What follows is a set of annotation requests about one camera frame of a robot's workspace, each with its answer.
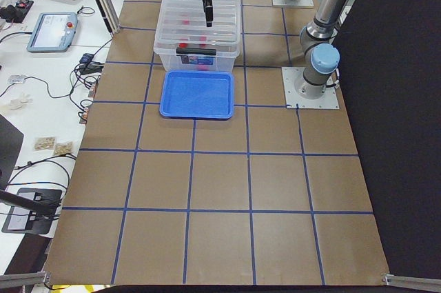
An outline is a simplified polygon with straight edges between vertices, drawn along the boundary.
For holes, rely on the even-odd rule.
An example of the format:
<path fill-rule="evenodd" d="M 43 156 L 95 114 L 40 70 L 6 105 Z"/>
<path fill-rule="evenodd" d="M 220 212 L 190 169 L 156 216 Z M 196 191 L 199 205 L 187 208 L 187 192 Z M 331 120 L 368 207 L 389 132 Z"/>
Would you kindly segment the clear plastic box lid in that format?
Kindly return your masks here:
<path fill-rule="evenodd" d="M 212 0 L 214 19 L 206 26 L 202 0 L 162 0 L 156 27 L 154 51 L 157 54 L 173 52 L 179 43 L 188 48 L 213 48 L 217 52 L 235 54 L 240 47 L 240 0 Z M 183 26 L 183 19 L 190 20 Z M 207 37 L 201 46 L 200 36 Z"/>

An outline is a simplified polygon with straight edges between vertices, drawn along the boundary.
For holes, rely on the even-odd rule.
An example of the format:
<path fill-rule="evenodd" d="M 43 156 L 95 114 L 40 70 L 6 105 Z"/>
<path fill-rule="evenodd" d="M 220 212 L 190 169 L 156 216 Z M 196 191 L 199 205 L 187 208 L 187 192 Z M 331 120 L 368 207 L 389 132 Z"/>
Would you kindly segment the clear plastic storage box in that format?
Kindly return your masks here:
<path fill-rule="evenodd" d="M 206 26 L 202 0 L 162 0 L 154 52 L 169 70 L 229 71 L 240 54 L 240 0 L 213 0 Z"/>

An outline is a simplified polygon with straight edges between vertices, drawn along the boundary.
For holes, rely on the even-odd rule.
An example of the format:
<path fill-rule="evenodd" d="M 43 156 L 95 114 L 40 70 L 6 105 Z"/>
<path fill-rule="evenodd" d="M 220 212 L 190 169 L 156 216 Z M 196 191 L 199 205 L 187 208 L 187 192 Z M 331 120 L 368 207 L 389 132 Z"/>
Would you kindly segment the blue plastic tray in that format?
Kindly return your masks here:
<path fill-rule="evenodd" d="M 234 114 L 234 76 L 218 71 L 169 71 L 159 112 L 172 118 L 230 119 Z"/>

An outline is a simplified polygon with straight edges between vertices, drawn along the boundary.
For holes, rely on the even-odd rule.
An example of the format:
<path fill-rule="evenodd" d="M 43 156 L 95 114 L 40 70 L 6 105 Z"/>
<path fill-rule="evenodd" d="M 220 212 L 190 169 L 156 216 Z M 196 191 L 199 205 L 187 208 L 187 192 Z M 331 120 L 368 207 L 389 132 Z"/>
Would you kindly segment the teach pendant near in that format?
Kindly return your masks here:
<path fill-rule="evenodd" d="M 77 13 L 41 13 L 32 31 L 27 51 L 31 53 L 66 52 L 73 42 L 77 26 Z"/>

